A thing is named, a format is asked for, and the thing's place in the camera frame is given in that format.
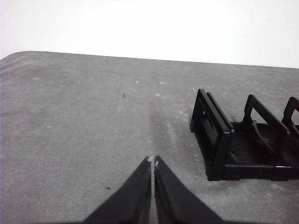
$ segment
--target gray mat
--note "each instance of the gray mat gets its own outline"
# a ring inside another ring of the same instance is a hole
[[[189,122],[198,88],[240,121],[251,93],[281,119],[288,98],[299,97],[298,85],[299,69],[50,52],[7,56],[1,60],[1,222],[83,220],[145,156],[159,154],[223,219],[296,224],[299,181],[208,182]],[[150,223],[157,223],[155,206]]]

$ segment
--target black plastic clip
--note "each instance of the black plastic clip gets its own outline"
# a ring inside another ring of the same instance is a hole
[[[253,109],[267,124],[252,119]],[[299,110],[299,101],[291,97],[281,122],[249,95],[243,121],[229,122],[212,95],[199,89],[190,130],[205,159],[208,180],[299,179],[299,126],[292,121],[294,110]]]

